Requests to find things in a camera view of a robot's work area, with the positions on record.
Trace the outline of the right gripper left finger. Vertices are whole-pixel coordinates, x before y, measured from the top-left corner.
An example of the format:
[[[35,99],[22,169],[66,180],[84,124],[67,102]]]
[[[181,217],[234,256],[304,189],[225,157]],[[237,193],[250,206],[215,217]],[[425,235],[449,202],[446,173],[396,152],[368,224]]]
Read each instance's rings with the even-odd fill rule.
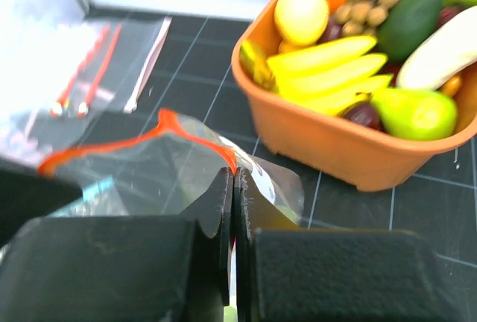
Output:
[[[233,173],[176,215],[41,217],[1,262],[3,321],[221,321]]]

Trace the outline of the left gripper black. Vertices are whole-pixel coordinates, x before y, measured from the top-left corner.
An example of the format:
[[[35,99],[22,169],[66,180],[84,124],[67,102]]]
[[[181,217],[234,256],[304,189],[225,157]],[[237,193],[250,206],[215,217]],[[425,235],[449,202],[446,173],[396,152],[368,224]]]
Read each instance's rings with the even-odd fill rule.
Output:
[[[2,161],[1,245],[6,245],[25,222],[50,214],[82,195],[82,189],[74,183],[43,177],[32,168]]]

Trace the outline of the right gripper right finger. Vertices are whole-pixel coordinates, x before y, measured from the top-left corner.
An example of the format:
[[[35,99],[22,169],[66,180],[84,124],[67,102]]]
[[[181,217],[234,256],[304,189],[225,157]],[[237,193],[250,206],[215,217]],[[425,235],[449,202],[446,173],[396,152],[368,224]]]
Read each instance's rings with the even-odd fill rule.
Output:
[[[303,229],[234,181],[240,321],[462,321],[429,244],[410,232]]]

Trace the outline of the orange zipper clear bag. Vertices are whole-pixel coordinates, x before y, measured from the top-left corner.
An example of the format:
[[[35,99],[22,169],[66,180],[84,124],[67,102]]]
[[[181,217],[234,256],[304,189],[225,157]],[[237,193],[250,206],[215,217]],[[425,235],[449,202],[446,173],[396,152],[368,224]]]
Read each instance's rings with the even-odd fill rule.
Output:
[[[173,215],[199,198],[223,168],[248,170],[264,198],[293,222],[299,220],[304,192],[297,174],[169,109],[161,109],[157,126],[141,136],[57,152],[38,171],[82,189],[111,177],[128,215]]]

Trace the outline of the yellow lemon toy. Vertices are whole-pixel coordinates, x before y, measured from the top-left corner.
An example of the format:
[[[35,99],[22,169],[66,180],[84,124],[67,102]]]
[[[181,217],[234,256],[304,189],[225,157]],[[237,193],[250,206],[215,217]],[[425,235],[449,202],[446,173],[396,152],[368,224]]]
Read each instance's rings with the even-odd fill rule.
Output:
[[[317,42],[329,20],[327,0],[278,0],[274,21],[282,38],[292,45]]]

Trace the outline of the dark green avocado toy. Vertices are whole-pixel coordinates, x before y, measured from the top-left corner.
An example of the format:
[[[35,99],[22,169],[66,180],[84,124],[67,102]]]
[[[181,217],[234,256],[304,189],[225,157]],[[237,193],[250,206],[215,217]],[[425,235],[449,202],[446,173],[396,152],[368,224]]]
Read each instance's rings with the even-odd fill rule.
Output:
[[[406,60],[435,30],[443,0],[401,0],[379,26],[377,48],[391,62]]]

